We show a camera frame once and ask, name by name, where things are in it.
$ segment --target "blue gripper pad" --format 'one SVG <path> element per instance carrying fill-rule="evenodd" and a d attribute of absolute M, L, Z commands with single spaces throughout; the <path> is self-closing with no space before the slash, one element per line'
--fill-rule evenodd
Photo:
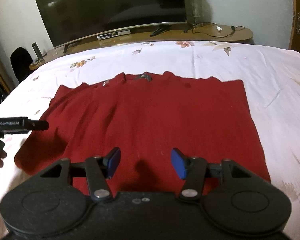
<path fill-rule="evenodd" d="M 107 179 L 111 179 L 117 170 L 121 160 L 120 148 L 114 148 L 104 159 L 103 164 L 107 166 Z"/>
<path fill-rule="evenodd" d="M 171 163 L 174 167 L 174 170 L 178 174 L 180 179 L 187 178 L 187 158 L 183 155 L 183 153 L 177 149 L 173 148 L 171 151 Z"/>

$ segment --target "cable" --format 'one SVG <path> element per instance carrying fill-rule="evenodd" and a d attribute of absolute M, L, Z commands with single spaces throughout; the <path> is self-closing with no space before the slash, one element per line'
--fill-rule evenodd
<path fill-rule="evenodd" d="M 237 28 L 239 28 L 239 27 L 241 27 L 242 29 L 240 29 L 238 31 L 242 31 L 242 30 L 244 30 L 246 28 L 246 27 L 243 27 L 243 26 L 237 26 L 237 27 L 231 26 L 232 32 L 230 34 L 226 35 L 226 36 L 214 36 L 214 35 L 210 35 L 208 33 L 194 32 L 193 30 L 194 30 L 195 27 L 193 27 L 191 30 L 192 30 L 193 34 L 205 34 L 205 35 L 208 35 L 208 36 L 213 37 L 213 38 L 226 38 L 226 37 L 228 37 L 230 35 L 233 35 L 237 31 Z"/>
<path fill-rule="evenodd" d="M 199 24 L 206 24 L 206 23 L 213 24 L 213 26 L 214 26 L 214 25 L 217 25 L 216 23 L 204 22 L 204 23 L 197 23 L 197 24 L 193 25 L 193 28 L 197 28 L 196 25 L 199 25 Z"/>

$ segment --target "white wall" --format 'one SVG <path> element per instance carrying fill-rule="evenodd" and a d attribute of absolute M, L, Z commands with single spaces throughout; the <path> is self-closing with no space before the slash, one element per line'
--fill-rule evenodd
<path fill-rule="evenodd" d="M 293 0 L 204 0 L 206 21 L 243 25 L 254 33 L 255 44 L 287 49 L 290 40 Z M 9 76 L 18 84 L 10 65 L 17 47 L 37 42 L 41 52 L 52 49 L 35 0 L 0 0 L 0 58 Z"/>
<path fill-rule="evenodd" d="M 10 64 L 10 55 L 16 48 L 23 47 L 35 59 L 33 42 L 41 52 L 53 48 L 35 0 L 0 0 L 0 58 L 15 85 L 18 80 Z"/>
<path fill-rule="evenodd" d="M 258 45 L 287 49 L 293 0 L 204 0 L 205 21 L 245 26 Z"/>

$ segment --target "white object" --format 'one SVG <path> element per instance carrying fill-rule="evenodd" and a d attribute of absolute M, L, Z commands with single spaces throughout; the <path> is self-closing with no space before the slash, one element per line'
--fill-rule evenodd
<path fill-rule="evenodd" d="M 142 49 L 137 55 L 133 52 Z M 87 61 L 83 66 L 73 63 Z M 0 117 L 39 119 L 60 85 L 95 84 L 118 73 L 242 79 L 265 152 L 272 184 L 287 193 L 292 215 L 285 233 L 300 240 L 300 54 L 292 50 L 225 42 L 154 42 L 93 49 L 58 58 L 33 72 L 0 105 Z M 13 161 L 28 134 L 6 135 L 8 157 L 0 169 L 0 200 L 28 176 Z M 0 238 L 6 232 L 0 217 Z"/>

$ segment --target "red sweater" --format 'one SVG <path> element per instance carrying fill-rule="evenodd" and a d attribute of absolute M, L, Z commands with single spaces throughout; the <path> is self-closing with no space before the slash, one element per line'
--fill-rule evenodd
<path fill-rule="evenodd" d="M 68 157 L 83 162 L 121 149 L 121 163 L 108 184 L 117 191 L 175 191 L 172 148 L 211 163 L 230 158 L 270 180 L 243 81 L 149 74 L 152 81 L 121 73 L 103 86 L 60 86 L 42 115 L 50 128 L 33 131 L 15 156 L 32 175 Z M 74 186 L 87 194 L 86 182 Z"/>

